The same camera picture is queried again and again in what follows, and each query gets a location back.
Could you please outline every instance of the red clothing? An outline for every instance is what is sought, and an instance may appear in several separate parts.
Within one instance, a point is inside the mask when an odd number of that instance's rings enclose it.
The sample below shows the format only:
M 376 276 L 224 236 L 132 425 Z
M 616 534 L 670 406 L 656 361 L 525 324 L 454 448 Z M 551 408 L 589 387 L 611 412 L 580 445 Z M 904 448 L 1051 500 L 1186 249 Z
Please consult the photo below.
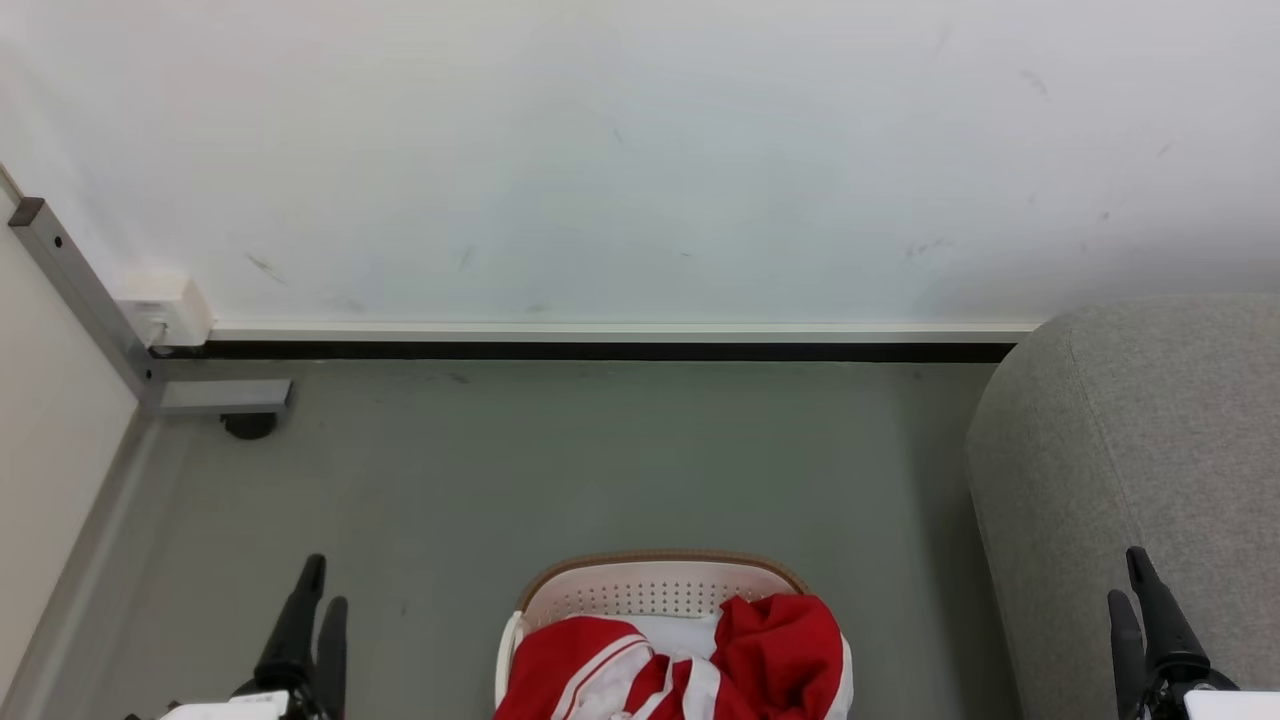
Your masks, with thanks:
M 709 660 L 654 652 L 622 620 L 568 618 L 516 650 L 494 720 L 836 720 L 854 698 L 849 643 L 806 594 L 721 606 Z

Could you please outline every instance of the electrical outlet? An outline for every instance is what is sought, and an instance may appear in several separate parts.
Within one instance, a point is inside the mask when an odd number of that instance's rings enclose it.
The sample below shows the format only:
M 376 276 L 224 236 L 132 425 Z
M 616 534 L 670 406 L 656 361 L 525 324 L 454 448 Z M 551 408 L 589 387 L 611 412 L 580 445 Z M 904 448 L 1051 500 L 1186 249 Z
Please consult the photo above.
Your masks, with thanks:
M 148 347 L 205 345 L 214 325 L 205 297 L 182 270 L 136 272 L 115 301 Z

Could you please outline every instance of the laundry basket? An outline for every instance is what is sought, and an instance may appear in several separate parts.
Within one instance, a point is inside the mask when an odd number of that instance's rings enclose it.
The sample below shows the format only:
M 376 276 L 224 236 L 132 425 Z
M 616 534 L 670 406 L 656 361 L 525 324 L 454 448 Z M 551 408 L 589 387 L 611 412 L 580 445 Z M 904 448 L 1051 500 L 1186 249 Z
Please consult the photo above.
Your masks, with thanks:
M 786 568 L 750 555 L 637 551 L 566 560 L 522 593 L 498 647 L 494 703 L 507 694 L 511 660 L 525 635 L 571 615 L 705 618 L 733 596 L 808 594 Z

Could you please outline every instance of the gray sofa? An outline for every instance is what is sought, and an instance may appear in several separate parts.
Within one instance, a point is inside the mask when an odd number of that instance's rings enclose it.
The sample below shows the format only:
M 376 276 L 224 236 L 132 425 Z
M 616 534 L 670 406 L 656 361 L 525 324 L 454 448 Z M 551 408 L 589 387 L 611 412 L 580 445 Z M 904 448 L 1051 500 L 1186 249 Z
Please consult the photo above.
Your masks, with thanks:
M 1106 593 L 1130 544 L 1215 667 L 1280 689 L 1280 296 L 1047 323 L 996 370 L 968 461 L 1027 720 L 1115 717 Z

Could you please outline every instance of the baseboard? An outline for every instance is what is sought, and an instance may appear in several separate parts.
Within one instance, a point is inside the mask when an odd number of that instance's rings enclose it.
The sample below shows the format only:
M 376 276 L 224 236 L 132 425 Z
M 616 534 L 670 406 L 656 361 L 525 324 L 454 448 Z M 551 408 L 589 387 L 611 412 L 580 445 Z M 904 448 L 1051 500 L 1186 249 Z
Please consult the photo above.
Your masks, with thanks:
M 170 359 L 998 363 L 1007 324 L 216 323 Z
M 232 342 L 1015 343 L 1038 323 L 214 323 Z

